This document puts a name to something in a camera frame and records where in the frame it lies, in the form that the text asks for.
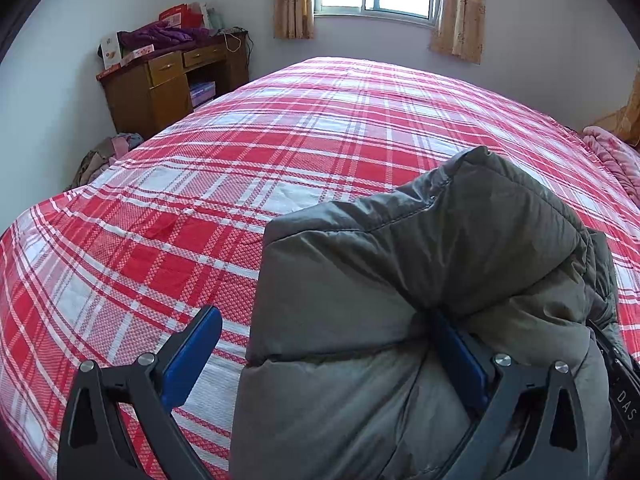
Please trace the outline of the grey puffer down jacket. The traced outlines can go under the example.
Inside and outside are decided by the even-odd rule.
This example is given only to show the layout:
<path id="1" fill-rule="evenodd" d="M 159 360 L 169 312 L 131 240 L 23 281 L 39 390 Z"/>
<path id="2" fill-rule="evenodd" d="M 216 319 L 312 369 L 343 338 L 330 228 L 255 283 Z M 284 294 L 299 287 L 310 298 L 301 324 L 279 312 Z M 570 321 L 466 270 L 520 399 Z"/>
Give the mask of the grey puffer down jacket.
<path id="1" fill-rule="evenodd" d="M 434 350 L 438 311 L 515 362 L 568 365 L 601 479 L 612 413 L 594 333 L 620 343 L 617 306 L 605 235 L 482 146 L 393 192 L 275 218 L 231 477 L 436 477 L 471 425 Z"/>

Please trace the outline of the pile of clothes on floor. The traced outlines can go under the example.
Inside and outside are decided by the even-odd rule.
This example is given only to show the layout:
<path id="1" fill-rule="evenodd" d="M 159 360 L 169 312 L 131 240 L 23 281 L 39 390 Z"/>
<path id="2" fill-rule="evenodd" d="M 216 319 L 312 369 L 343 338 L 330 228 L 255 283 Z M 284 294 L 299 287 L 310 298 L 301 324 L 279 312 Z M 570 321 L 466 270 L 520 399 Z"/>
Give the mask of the pile of clothes on floor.
<path id="1" fill-rule="evenodd" d="M 142 142 L 143 138 L 139 133 L 119 133 L 105 138 L 85 154 L 66 191 L 93 182 L 116 160 L 123 158 Z"/>

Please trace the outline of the purple clothes on desk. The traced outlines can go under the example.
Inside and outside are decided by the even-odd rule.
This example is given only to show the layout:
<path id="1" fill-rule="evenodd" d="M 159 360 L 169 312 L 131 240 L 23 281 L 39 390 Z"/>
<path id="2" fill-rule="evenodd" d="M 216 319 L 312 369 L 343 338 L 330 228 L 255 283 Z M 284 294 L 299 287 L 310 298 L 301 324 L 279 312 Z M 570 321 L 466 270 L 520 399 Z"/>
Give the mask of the purple clothes on desk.
<path id="1" fill-rule="evenodd" d="M 209 31 L 203 27 L 180 28 L 165 22 L 147 24 L 132 32 L 118 32 L 119 44 L 128 51 L 153 46 L 155 50 L 164 50 L 182 44 L 202 44 L 209 38 Z"/>

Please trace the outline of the red white plaid bed cover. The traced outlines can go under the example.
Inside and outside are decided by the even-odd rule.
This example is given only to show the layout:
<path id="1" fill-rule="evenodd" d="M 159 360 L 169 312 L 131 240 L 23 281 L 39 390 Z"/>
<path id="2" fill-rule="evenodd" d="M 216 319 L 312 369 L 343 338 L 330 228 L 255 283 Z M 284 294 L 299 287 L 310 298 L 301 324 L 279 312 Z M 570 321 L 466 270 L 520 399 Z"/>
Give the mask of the red white plaid bed cover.
<path id="1" fill-rule="evenodd" d="M 212 304 L 221 342 L 176 419 L 226 478 L 267 222 L 389 191 L 474 145 L 605 233 L 622 334 L 637 353 L 638 207 L 572 129 L 462 80 L 312 58 L 206 104 L 2 234 L 1 423 L 18 457 L 53 478 L 80 363 L 127 364 Z"/>

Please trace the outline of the pink folded blanket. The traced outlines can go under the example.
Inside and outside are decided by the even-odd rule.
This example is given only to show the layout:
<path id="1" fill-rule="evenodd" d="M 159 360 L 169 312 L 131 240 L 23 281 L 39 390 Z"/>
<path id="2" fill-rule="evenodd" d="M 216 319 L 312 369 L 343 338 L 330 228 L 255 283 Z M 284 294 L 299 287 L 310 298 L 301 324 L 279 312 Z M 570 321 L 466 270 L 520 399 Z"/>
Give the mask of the pink folded blanket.
<path id="1" fill-rule="evenodd" d="M 639 154 L 613 133 L 598 126 L 582 130 L 582 140 L 612 172 L 631 200 L 639 205 Z"/>

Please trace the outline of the beige side window curtain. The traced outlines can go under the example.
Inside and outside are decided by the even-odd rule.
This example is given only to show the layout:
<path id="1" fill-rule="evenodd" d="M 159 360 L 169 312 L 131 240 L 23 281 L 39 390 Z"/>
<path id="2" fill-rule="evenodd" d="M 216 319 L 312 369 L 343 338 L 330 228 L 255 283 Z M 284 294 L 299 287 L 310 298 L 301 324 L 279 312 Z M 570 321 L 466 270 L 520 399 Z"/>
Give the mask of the beige side window curtain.
<path id="1" fill-rule="evenodd" d="M 640 67 L 637 67 L 628 100 L 616 112 L 597 119 L 596 126 L 608 130 L 633 148 L 639 148 L 640 136 Z"/>

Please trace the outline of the brown wooden desk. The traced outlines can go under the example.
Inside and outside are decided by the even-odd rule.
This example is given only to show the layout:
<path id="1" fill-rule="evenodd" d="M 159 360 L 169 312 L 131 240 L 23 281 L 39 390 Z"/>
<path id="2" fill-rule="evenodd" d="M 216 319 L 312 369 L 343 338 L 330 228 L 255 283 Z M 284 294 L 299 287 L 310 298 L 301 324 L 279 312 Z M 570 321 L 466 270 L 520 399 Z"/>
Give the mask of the brown wooden desk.
<path id="1" fill-rule="evenodd" d="M 190 87 L 216 84 L 214 99 L 248 83 L 250 35 L 233 27 L 204 44 L 154 51 L 96 76 L 118 133 L 148 140 L 194 112 Z"/>

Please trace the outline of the purple box under desk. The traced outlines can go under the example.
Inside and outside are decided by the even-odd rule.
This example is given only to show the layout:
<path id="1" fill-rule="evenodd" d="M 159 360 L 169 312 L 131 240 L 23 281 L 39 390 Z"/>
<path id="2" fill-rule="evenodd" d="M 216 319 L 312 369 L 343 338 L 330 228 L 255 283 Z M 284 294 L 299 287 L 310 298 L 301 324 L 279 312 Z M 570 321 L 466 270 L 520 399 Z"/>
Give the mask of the purple box under desk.
<path id="1" fill-rule="evenodd" d="M 216 84 L 213 81 L 198 82 L 190 87 L 190 99 L 193 108 L 198 108 L 216 96 Z"/>

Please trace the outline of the flat red pink box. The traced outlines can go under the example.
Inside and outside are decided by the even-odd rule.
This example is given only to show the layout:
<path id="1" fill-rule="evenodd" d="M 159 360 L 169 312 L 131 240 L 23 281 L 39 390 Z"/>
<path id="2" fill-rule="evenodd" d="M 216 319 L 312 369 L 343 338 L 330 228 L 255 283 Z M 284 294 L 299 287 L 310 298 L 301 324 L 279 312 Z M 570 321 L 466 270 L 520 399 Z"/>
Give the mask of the flat red pink box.
<path id="1" fill-rule="evenodd" d="M 121 66 L 127 66 L 128 64 L 134 62 L 137 58 L 143 58 L 145 55 L 149 55 L 155 51 L 155 47 L 152 44 L 148 44 L 147 46 L 137 48 L 129 53 L 127 53 L 122 60 L 120 61 Z"/>

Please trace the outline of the white fruit print box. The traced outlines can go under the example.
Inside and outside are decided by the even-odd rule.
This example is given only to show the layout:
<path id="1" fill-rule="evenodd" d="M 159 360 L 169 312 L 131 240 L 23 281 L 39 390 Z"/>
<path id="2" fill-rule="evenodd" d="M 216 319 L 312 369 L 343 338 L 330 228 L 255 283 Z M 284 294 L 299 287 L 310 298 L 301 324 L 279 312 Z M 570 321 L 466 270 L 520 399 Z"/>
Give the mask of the white fruit print box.
<path id="1" fill-rule="evenodd" d="M 110 32 L 101 38 L 100 51 L 106 70 L 122 62 L 122 49 L 120 48 L 117 32 Z"/>

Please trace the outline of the right beige curtain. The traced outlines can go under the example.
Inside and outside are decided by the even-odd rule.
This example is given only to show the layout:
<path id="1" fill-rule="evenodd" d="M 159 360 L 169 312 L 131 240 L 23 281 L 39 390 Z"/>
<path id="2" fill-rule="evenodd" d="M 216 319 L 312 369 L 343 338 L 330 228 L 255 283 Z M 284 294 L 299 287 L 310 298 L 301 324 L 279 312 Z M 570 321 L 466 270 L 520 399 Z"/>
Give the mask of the right beige curtain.
<path id="1" fill-rule="evenodd" d="M 485 18 L 486 0 L 442 0 L 430 50 L 480 65 Z"/>

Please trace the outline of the red box on desk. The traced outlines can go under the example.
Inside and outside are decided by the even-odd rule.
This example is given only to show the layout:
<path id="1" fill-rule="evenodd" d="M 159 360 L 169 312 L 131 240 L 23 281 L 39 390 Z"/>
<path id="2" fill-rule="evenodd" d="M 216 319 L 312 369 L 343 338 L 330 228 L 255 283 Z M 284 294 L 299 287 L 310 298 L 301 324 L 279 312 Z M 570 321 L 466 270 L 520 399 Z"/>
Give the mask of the red box on desk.
<path id="1" fill-rule="evenodd" d="M 181 3 L 163 11 L 158 19 L 171 27 L 201 28 L 204 25 L 201 6 L 197 3 Z"/>

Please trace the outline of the left beige curtain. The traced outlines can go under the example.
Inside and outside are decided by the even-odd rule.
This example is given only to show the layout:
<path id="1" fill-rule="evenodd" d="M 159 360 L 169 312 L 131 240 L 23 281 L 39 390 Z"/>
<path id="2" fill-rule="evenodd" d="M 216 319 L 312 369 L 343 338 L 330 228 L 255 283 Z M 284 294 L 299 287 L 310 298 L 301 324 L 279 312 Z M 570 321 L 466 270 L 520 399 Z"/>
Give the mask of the left beige curtain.
<path id="1" fill-rule="evenodd" d="M 314 0 L 273 0 L 273 37 L 314 38 Z"/>

